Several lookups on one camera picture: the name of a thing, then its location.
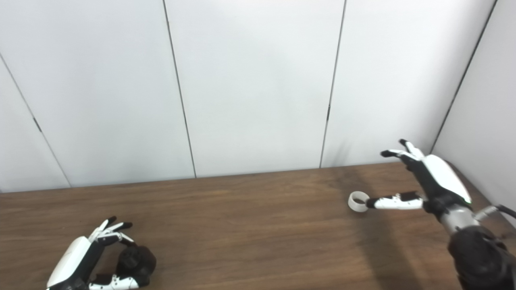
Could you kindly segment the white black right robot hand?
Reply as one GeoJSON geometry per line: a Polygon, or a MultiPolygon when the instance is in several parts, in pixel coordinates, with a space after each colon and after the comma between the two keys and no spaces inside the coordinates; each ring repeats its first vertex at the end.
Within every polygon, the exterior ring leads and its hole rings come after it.
{"type": "Polygon", "coordinates": [[[400,139],[404,150],[384,150],[382,157],[396,157],[413,174],[423,194],[415,191],[397,193],[392,196],[369,198],[365,200],[368,209],[414,210],[425,212],[439,218],[448,213],[453,206],[471,208],[471,197],[455,171],[439,156],[425,155],[411,142],[400,139]]]}

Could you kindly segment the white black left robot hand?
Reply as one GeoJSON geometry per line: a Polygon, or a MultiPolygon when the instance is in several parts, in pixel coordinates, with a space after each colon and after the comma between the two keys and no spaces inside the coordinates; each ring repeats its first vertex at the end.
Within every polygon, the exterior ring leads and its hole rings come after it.
{"type": "Polygon", "coordinates": [[[54,268],[46,288],[48,290],[134,290],[149,284],[149,278],[118,270],[112,275],[99,275],[96,280],[90,276],[109,245],[120,242],[126,246],[136,246],[123,229],[132,227],[131,222],[113,225],[116,217],[105,219],[88,237],[80,236],[68,247],[54,268]]]}

